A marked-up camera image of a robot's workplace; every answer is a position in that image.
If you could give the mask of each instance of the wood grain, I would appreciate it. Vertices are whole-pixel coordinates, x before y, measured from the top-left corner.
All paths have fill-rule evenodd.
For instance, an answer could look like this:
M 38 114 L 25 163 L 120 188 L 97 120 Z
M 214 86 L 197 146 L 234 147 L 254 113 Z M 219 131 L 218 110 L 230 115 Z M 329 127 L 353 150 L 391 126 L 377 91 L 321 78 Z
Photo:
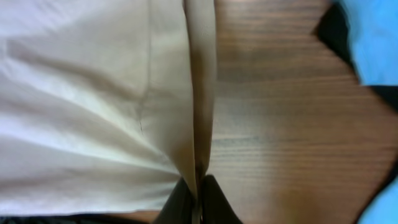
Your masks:
M 398 116 L 312 32 L 324 0 L 217 0 L 210 170 L 244 223 L 353 223 Z

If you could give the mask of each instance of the light blue fabric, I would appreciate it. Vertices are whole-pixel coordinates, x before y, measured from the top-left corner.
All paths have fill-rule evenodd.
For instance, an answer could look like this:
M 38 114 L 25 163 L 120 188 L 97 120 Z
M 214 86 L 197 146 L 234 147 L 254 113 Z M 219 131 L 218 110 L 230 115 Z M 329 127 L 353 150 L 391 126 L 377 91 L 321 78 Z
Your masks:
M 398 0 L 340 0 L 363 85 L 398 85 Z
M 358 224 L 398 223 L 398 178 L 379 194 L 366 209 Z

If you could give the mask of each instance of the beige fabric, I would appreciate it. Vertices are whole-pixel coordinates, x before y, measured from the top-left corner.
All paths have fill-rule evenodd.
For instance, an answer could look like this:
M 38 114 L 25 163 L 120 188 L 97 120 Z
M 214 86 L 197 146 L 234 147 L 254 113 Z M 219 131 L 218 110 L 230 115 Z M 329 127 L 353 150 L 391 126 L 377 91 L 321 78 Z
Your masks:
M 214 13 L 195 4 L 189 25 Z M 0 2 L 0 215 L 160 209 L 180 175 L 196 194 L 187 31 L 212 76 L 215 30 L 186 19 L 182 0 Z M 212 94 L 195 86 L 207 167 Z

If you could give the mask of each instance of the wooden floor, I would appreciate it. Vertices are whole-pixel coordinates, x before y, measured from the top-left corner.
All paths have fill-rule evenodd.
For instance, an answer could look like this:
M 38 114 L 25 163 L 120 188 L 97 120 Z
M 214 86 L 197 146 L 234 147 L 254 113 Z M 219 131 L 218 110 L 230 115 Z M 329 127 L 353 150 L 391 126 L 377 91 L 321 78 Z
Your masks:
M 244 223 L 351 224 L 397 152 L 398 116 L 312 35 L 326 2 L 216 0 L 209 173 Z

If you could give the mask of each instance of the brown wood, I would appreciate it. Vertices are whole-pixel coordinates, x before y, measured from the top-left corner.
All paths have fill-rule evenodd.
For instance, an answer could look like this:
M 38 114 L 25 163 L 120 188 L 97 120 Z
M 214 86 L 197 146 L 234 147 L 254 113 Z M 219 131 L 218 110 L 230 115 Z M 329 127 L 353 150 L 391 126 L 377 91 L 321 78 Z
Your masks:
M 312 35 L 325 0 L 217 0 L 210 170 L 245 223 L 352 223 L 398 116 Z

